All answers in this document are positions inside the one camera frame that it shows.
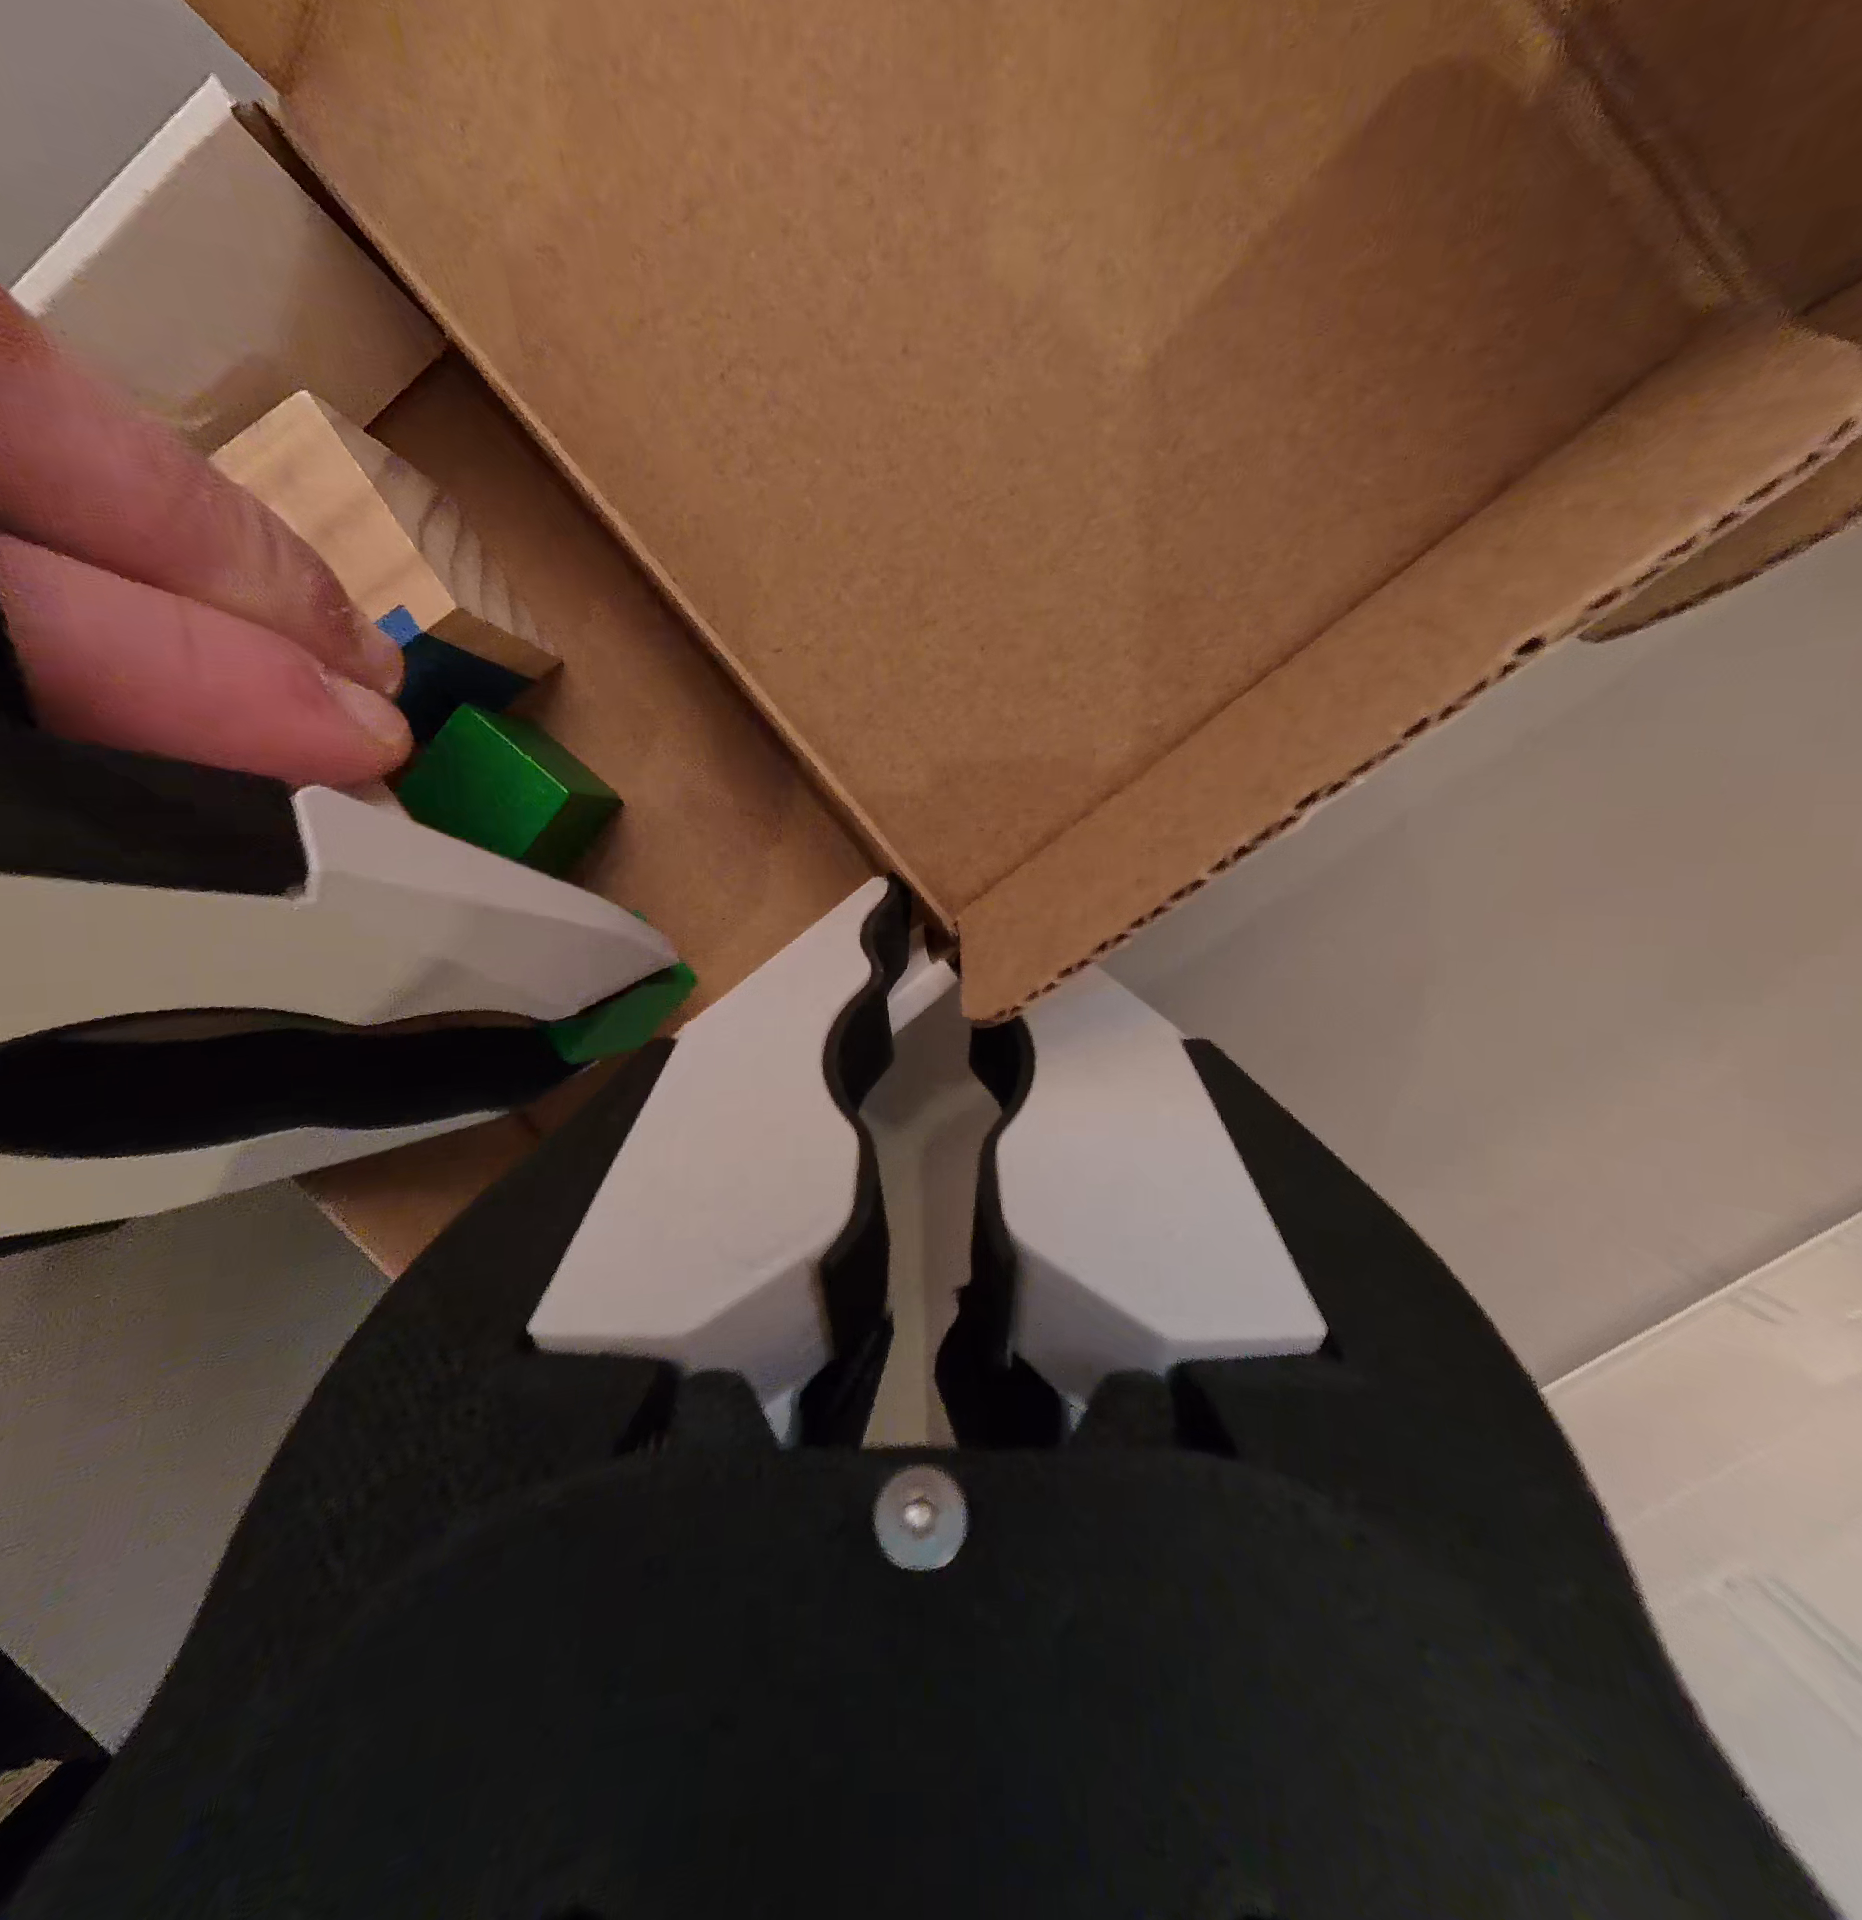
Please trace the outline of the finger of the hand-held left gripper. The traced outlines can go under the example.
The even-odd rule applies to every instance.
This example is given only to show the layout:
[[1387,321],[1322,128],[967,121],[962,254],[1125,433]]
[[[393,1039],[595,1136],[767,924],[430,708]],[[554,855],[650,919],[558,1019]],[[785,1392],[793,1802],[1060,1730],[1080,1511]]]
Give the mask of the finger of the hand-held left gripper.
[[636,913],[324,785],[294,791],[284,893],[0,873],[0,1043],[161,1014],[369,1028],[569,1018],[673,968]]
[[0,1043],[0,1246],[273,1186],[487,1123],[581,1063],[542,1023]]

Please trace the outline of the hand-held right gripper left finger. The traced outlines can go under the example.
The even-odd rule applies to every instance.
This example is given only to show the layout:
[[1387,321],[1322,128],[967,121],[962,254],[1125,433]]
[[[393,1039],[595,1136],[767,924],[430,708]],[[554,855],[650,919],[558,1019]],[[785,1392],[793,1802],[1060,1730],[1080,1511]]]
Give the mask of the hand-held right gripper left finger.
[[734,1374],[783,1442],[864,1442],[897,1324],[863,1105],[910,945],[910,890],[873,877],[681,1029],[530,1315],[536,1349]]

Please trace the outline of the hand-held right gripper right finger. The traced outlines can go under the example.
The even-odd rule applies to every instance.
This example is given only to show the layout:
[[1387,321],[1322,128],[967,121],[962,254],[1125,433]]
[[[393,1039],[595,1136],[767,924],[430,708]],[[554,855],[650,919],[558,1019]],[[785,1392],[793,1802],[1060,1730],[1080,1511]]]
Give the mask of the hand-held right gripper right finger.
[[998,1115],[939,1346],[962,1447],[1054,1447],[1114,1377],[1303,1358],[1329,1322],[1187,1035],[1110,980],[977,1025]]

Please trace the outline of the green cube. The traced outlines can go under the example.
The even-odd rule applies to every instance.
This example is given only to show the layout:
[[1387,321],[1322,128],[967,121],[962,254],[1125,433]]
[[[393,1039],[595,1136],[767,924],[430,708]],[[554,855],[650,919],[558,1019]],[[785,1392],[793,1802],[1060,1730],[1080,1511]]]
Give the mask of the green cube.
[[539,723],[477,704],[449,714],[395,795],[421,826],[554,877],[585,862],[624,806]]
[[542,1031],[558,1057],[572,1066],[619,1057],[657,1039],[699,983],[696,970],[677,961],[569,1018],[548,1021]]

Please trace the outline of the wooden cube with blue tape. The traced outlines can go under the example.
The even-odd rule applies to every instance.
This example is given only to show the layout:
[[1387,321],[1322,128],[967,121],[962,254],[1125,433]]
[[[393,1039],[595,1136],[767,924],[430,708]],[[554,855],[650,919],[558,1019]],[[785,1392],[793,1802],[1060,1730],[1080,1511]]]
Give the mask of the wooden cube with blue tape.
[[460,708],[507,712],[561,667],[460,504],[311,391],[213,454],[280,515],[399,646],[396,705],[419,747]]

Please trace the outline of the white cardboard box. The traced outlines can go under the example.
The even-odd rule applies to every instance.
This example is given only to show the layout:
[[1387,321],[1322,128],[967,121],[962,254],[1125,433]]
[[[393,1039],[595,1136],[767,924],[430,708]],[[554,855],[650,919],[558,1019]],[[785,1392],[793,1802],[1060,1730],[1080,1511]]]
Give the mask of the white cardboard box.
[[718,995],[873,868],[1020,1014],[1862,509],[1862,3],[195,3],[14,293],[422,467]]

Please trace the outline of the person's left hand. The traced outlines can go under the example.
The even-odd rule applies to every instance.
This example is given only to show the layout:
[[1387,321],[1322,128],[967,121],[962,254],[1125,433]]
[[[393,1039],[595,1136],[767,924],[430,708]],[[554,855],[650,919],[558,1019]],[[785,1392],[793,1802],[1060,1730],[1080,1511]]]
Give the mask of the person's left hand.
[[298,534],[0,281],[0,716],[352,787],[413,753],[405,671]]

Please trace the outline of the clear plastic storage bin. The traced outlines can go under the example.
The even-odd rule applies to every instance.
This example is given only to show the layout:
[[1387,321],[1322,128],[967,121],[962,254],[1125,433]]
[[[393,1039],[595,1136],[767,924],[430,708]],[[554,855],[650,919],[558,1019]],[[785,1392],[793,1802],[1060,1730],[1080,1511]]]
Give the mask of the clear plastic storage bin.
[[1862,1918],[1862,1211],[1544,1400],[1719,1746]]

